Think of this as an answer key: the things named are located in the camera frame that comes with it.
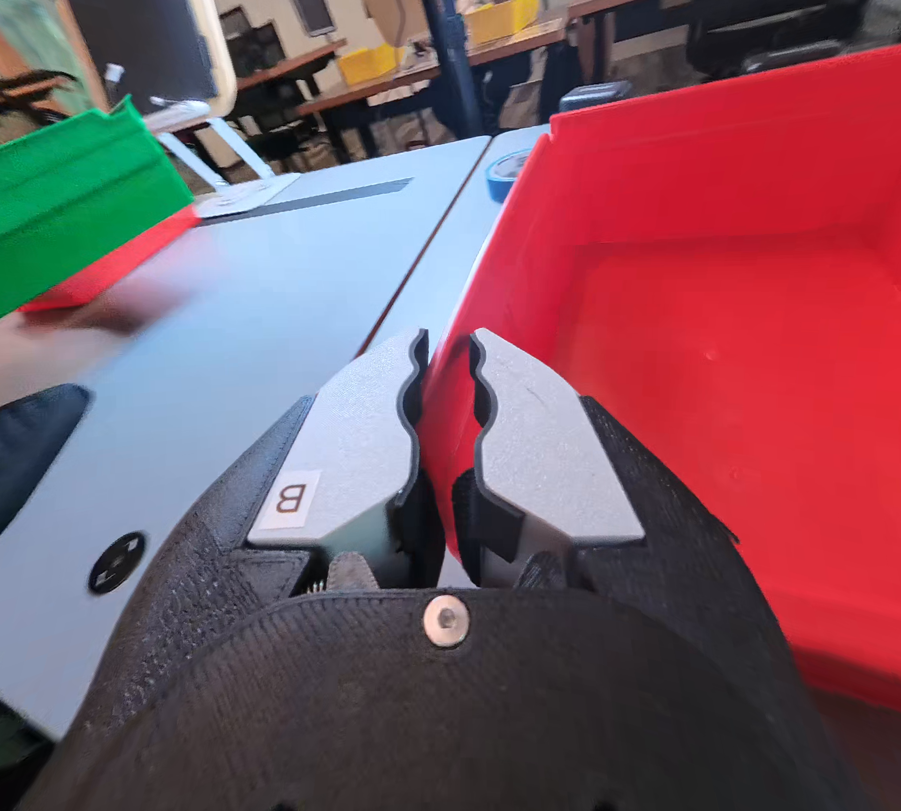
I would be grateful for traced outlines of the green plastic bin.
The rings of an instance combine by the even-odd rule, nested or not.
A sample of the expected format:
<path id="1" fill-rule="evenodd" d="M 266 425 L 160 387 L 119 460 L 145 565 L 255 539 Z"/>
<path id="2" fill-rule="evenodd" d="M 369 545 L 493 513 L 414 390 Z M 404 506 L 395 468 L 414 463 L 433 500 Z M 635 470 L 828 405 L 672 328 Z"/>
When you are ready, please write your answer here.
<path id="1" fill-rule="evenodd" d="M 129 96 L 3 144 L 2 316 L 194 201 Z"/>

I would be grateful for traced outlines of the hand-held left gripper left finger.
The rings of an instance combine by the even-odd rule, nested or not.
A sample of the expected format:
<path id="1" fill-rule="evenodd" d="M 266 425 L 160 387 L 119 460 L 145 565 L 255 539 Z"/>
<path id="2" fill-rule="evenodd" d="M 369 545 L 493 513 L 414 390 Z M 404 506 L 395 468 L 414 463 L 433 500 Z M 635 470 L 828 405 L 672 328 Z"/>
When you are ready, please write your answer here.
<path id="1" fill-rule="evenodd" d="M 359 553 L 384 588 L 430 584 L 430 487 L 415 426 L 427 329 L 405 329 L 313 399 L 247 535 L 253 548 Z"/>

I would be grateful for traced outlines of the black panel on wooden board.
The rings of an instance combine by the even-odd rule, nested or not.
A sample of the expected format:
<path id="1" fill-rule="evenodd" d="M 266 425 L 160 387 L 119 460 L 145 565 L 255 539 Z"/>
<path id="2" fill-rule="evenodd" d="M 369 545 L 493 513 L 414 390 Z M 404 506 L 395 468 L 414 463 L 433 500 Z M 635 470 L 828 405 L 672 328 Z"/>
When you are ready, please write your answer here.
<path id="1" fill-rule="evenodd" d="M 191 121 L 233 109 L 237 77 L 215 0 L 63 0 L 62 8 L 107 107 L 127 96 L 143 115 L 203 103 Z"/>

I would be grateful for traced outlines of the dark rounded pad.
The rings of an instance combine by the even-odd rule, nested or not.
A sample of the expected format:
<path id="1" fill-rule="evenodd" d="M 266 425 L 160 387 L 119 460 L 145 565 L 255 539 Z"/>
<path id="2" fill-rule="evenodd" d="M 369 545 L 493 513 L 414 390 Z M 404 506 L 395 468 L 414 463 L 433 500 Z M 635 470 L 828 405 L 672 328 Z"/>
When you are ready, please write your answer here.
<path id="1" fill-rule="evenodd" d="M 92 400 L 89 389 L 65 383 L 2 406 L 1 530 L 28 502 Z"/>

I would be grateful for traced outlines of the round black desk grommet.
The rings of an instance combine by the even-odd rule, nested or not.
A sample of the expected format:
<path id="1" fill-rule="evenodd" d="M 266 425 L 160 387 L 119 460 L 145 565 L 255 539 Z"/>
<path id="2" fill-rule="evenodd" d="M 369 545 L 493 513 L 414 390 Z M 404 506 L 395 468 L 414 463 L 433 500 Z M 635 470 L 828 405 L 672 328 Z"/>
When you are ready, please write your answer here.
<path id="1" fill-rule="evenodd" d="M 147 548 L 147 535 L 134 531 L 122 535 L 96 559 L 89 571 L 86 588 L 94 596 L 116 591 L 140 567 Z"/>

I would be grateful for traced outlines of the blue tape roll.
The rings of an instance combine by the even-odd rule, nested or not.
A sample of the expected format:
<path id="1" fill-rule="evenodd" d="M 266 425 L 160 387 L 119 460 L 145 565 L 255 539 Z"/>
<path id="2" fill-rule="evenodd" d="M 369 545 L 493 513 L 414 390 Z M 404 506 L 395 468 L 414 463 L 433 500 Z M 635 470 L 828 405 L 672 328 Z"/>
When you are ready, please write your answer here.
<path id="1" fill-rule="evenodd" d="M 504 204 L 515 185 L 532 149 L 511 152 L 498 158 L 486 170 L 489 197 L 497 204 Z"/>

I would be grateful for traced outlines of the dark grey case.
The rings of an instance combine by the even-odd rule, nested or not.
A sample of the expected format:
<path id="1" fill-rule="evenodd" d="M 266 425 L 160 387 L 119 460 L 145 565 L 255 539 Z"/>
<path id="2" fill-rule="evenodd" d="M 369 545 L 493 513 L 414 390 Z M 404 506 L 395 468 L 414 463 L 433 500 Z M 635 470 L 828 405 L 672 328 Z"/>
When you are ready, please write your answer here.
<path id="1" fill-rule="evenodd" d="M 634 87 L 629 81 L 594 83 L 574 88 L 559 100 L 557 112 L 560 114 L 599 107 L 633 96 Z"/>

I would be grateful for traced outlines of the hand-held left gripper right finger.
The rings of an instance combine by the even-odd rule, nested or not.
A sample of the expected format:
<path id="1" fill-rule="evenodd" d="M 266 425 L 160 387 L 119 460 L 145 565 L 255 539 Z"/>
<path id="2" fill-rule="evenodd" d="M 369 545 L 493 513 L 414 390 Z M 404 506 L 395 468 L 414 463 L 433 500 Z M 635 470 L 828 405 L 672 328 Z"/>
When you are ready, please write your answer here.
<path id="1" fill-rule="evenodd" d="M 481 588 L 511 588 L 531 558 L 641 546 L 645 528 L 592 424 L 560 374 L 500 335 L 470 336 L 479 423 L 455 513 L 463 569 Z"/>

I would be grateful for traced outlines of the black board on white stand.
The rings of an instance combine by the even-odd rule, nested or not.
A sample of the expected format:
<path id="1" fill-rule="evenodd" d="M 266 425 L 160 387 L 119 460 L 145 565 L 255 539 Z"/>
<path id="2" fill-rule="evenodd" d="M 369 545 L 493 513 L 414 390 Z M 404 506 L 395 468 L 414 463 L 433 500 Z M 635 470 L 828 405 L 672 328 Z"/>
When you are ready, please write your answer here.
<path id="1" fill-rule="evenodd" d="M 211 193 L 195 199 L 195 213 L 199 220 L 248 216 L 274 202 L 300 178 L 298 173 L 275 174 L 227 122 L 213 115 L 207 102 L 156 96 L 150 97 L 150 102 L 154 110 L 143 117 L 147 129 L 166 151 L 213 188 Z M 180 133 L 197 128 L 213 130 L 257 178 L 240 184 L 229 183 L 178 138 Z"/>

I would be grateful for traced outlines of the red plastic bin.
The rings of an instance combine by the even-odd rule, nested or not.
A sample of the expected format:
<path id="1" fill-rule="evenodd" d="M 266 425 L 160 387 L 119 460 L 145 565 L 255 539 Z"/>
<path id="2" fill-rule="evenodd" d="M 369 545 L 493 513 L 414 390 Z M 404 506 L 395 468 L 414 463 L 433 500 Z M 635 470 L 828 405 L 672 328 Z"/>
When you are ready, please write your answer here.
<path id="1" fill-rule="evenodd" d="M 424 381 L 451 548 L 485 327 L 731 529 L 811 686 L 898 711 L 899 124 L 899 45 L 552 117 Z"/>
<path id="2" fill-rule="evenodd" d="M 96 300 L 155 254 L 197 225 L 195 203 L 188 204 L 149 230 L 105 255 L 84 270 L 50 288 L 18 308 L 20 313 L 38 313 L 83 307 Z"/>

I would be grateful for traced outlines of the black office chair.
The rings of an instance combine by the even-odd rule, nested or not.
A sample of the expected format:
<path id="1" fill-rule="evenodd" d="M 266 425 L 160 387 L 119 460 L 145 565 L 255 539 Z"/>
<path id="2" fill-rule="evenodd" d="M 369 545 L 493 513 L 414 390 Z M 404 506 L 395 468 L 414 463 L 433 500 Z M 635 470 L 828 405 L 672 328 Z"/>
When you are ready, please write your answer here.
<path id="1" fill-rule="evenodd" d="M 860 29 L 869 0 L 690 0 L 686 58 L 709 79 L 738 74 L 746 57 L 834 40 Z"/>

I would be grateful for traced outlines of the yellow plastic bin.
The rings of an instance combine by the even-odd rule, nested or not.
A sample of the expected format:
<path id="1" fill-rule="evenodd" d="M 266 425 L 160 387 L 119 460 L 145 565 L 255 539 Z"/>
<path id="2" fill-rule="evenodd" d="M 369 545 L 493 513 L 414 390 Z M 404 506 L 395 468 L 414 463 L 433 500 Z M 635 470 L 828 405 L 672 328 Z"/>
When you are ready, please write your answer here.
<path id="1" fill-rule="evenodd" d="M 532 26 L 542 9 L 542 0 L 506 0 L 488 3 L 464 14 L 467 45 L 475 48 L 516 36 Z"/>
<path id="2" fill-rule="evenodd" d="M 393 77 L 402 67 L 406 47 L 383 43 L 375 48 L 361 48 L 337 56 L 340 73 L 348 88 Z"/>

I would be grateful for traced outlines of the tan chair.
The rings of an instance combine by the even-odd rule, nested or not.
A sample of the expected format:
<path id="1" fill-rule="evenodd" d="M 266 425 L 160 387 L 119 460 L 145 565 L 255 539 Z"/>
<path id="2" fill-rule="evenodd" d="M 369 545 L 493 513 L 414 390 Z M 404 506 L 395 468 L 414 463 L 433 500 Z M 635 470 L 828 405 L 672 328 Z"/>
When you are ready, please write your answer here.
<path id="1" fill-rule="evenodd" d="M 385 43 L 400 48 L 431 36 L 422 0 L 362 1 Z"/>

